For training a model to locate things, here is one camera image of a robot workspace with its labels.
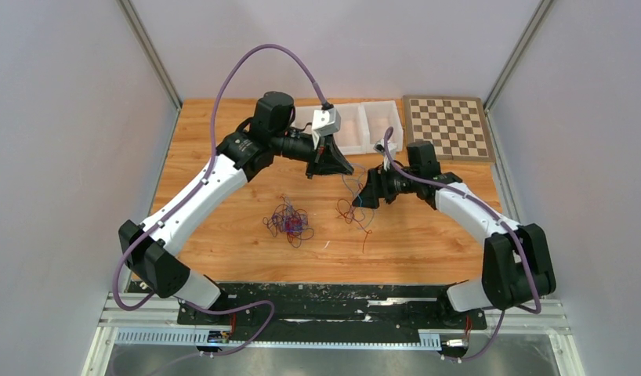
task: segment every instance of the scratched black surface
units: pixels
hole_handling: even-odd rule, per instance
[[[219,284],[226,295],[212,309],[223,310],[259,300],[270,300],[276,309],[261,341],[283,342],[369,342],[418,343],[418,329],[463,329],[465,317],[439,321],[433,317],[435,302],[368,306],[369,300],[387,298],[435,298],[441,286],[373,284]],[[142,292],[138,284],[130,291]],[[269,306],[237,313],[235,340],[250,338],[265,321]],[[229,323],[228,316],[210,316],[186,308],[179,311],[178,324]],[[484,318],[471,313],[473,329],[487,327]],[[291,322],[289,320],[308,320]]]

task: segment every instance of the checkerboard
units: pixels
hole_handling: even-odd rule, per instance
[[[494,162],[480,98],[405,96],[407,142],[433,143],[439,160]]]

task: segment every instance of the wood surface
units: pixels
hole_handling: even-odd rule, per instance
[[[376,99],[331,99],[352,103]],[[168,152],[153,210],[170,201],[210,157],[209,118],[212,100],[188,99]],[[317,99],[297,99],[296,106],[316,105]],[[404,119],[401,101],[397,100]],[[253,115],[255,99],[225,99],[219,106],[219,141]],[[371,168],[382,162],[377,154],[347,159]],[[405,153],[397,159],[406,164]],[[489,164],[444,161],[470,189],[500,210]],[[305,164],[276,157],[248,185],[226,199],[185,244],[179,257],[189,267],[223,281],[323,282],[375,284],[447,284],[481,273],[482,244],[446,215],[415,195],[400,195],[382,204],[366,243],[356,224],[338,218],[337,200],[350,200],[340,176],[304,175]],[[272,237],[263,218],[290,198],[309,213],[314,236],[293,248],[285,236]]]

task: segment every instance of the white wall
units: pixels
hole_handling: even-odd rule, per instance
[[[159,56],[186,98],[215,97],[242,55],[279,43],[334,97],[488,95],[538,0],[134,0]],[[259,52],[228,97],[271,90],[313,97],[279,52]]]
[[[175,112],[115,1],[0,1],[0,375],[76,375]]]
[[[590,375],[641,374],[641,0],[558,0],[493,112]]]

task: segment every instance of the robotic arm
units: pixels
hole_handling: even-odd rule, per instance
[[[268,92],[256,104],[254,116],[240,124],[217,146],[212,173],[208,164],[161,210],[140,225],[125,222],[118,231],[122,252],[143,235],[143,229],[156,226],[141,241],[125,264],[161,298],[176,296],[202,308],[209,308],[221,295],[219,287],[206,276],[191,270],[176,258],[196,228],[233,192],[270,166],[275,156],[304,161],[306,176],[353,173],[339,151],[333,134],[340,129],[336,109],[325,104],[313,117],[312,134],[291,127],[295,120],[293,98],[282,92]],[[197,190],[176,213],[161,219]]]
[[[386,145],[389,144],[382,140],[375,149],[386,154]],[[533,298],[520,255],[515,253],[515,242],[506,228],[513,229],[520,240],[538,296],[555,291],[556,279],[549,247],[540,226],[521,226],[475,198],[455,174],[441,173],[433,144],[411,143],[407,146],[407,154],[409,167],[396,161],[393,163],[401,165],[401,169],[410,175],[440,184],[420,183],[401,175],[390,165],[386,156],[381,166],[368,171],[367,183],[359,198],[353,201],[353,206],[378,208],[379,199],[391,204],[399,193],[415,193],[434,210],[452,217],[477,242],[484,244],[482,277],[444,289],[439,297],[441,316],[455,316],[471,309],[492,307],[505,310]]]

